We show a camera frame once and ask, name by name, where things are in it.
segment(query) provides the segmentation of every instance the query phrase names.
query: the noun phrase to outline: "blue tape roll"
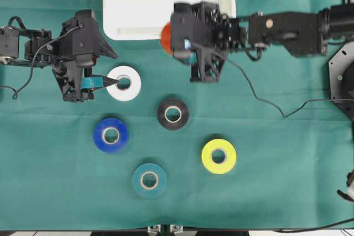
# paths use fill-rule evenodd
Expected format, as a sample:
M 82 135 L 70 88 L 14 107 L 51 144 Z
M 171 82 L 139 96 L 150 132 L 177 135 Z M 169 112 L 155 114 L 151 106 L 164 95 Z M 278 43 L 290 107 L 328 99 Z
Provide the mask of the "blue tape roll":
M 116 129 L 118 138 L 114 143 L 109 143 L 105 140 L 105 132 L 108 129 Z M 93 130 L 93 140 L 96 146 L 107 153 L 113 153 L 123 149 L 128 143 L 128 129 L 126 125 L 116 118 L 106 118 L 97 123 Z
M 153 187 L 147 187 L 143 184 L 144 174 L 153 174 L 157 177 L 157 181 Z M 138 195 L 144 198 L 157 198 L 166 188 L 167 177 L 165 171 L 159 165 L 146 163 L 135 170 L 132 183 Z

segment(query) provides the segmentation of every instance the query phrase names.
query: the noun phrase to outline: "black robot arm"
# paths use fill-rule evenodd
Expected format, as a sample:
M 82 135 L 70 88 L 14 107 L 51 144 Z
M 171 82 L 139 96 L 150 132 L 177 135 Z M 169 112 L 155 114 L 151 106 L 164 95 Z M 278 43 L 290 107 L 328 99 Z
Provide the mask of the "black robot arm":
M 18 22 L 19 28 L 12 26 L 14 21 Z M 25 60 L 18 60 L 20 36 L 29 38 L 25 43 Z M 51 38 L 49 30 L 27 29 L 19 17 L 12 17 L 7 27 L 0 29 L 0 64 L 30 67 L 29 80 L 34 67 L 51 66 L 64 101 L 93 99 L 94 90 L 117 83 L 111 78 L 92 74 L 101 55 L 118 58 L 101 35 L 92 10 L 76 12 L 73 18 L 63 23 L 56 39 Z M 13 89 L 14 98 L 23 87 Z
M 242 22 L 248 22 L 248 28 L 241 27 Z M 293 56 L 326 55 L 329 39 L 350 40 L 354 35 L 354 4 L 318 13 L 256 13 L 229 18 L 218 4 L 176 3 L 170 34 L 173 57 L 191 65 L 191 81 L 217 82 L 229 53 L 244 51 L 257 61 L 270 44 L 278 44 Z

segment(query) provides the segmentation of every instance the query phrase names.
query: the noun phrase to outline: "yellow tape roll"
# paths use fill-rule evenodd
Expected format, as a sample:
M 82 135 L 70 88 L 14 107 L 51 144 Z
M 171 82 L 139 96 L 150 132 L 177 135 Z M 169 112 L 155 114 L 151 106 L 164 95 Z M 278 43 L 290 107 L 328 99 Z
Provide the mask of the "yellow tape roll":
M 223 151 L 225 159 L 221 163 L 216 163 L 212 159 L 215 150 Z M 213 174 L 225 174 L 235 166 L 237 160 L 236 150 L 233 145 L 224 139 L 213 139 L 205 144 L 201 152 L 201 161 L 204 167 Z

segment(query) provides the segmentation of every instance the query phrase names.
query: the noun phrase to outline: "green cloth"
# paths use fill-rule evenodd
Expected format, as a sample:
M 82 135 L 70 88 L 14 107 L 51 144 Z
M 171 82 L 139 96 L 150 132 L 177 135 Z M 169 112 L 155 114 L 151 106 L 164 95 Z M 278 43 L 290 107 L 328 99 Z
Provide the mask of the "green cloth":
M 318 12 L 341 2 L 237 0 L 237 12 Z M 0 6 L 1 25 L 18 15 L 28 28 L 52 30 L 54 37 L 77 10 L 92 8 L 102 31 L 102 0 L 0 0 Z M 283 119 L 253 98 L 231 64 L 225 64 L 219 83 L 190 83 L 189 67 L 167 55 L 157 40 L 107 40 L 119 59 L 99 58 L 93 73 L 106 75 L 118 65 L 135 68 L 142 89 L 132 101 L 119 102 L 98 90 L 94 101 L 63 102 L 50 68 L 36 69 L 16 101 L 10 90 L 0 92 L 0 229 L 161 223 L 296 228 L 353 216 L 353 205 L 336 194 L 345 190 L 353 165 L 351 123 L 332 103 L 310 103 Z M 230 58 L 245 68 L 261 97 L 288 113 L 307 99 L 328 97 L 326 63 L 335 49 L 328 57 L 300 59 L 271 46 L 257 63 L 244 53 Z M 18 88 L 28 75 L 28 68 L 0 66 L 0 85 Z M 176 132 L 156 117 L 159 102 L 171 95 L 190 111 L 188 124 Z M 96 123 L 106 117 L 123 120 L 129 129 L 127 147 L 113 155 L 99 151 L 92 140 Z M 202 147 L 216 137 L 237 149 L 237 165 L 224 175 L 209 173 L 201 163 Z M 134 170 L 145 162 L 167 174 L 166 190 L 156 200 L 140 198 L 131 184 Z

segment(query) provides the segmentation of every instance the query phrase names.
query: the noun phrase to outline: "teal tape roll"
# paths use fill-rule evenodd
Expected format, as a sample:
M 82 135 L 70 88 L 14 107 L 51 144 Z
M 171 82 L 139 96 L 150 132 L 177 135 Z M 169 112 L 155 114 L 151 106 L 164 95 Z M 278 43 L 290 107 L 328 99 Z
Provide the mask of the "teal tape roll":
M 147 174 L 154 176 L 156 180 L 152 187 L 148 187 L 143 182 L 143 177 Z M 165 171 L 159 165 L 146 163 L 135 170 L 132 183 L 134 190 L 141 197 L 157 198 L 166 188 L 167 177 Z
M 81 88 L 99 88 L 103 87 L 102 77 L 83 77 L 81 79 Z

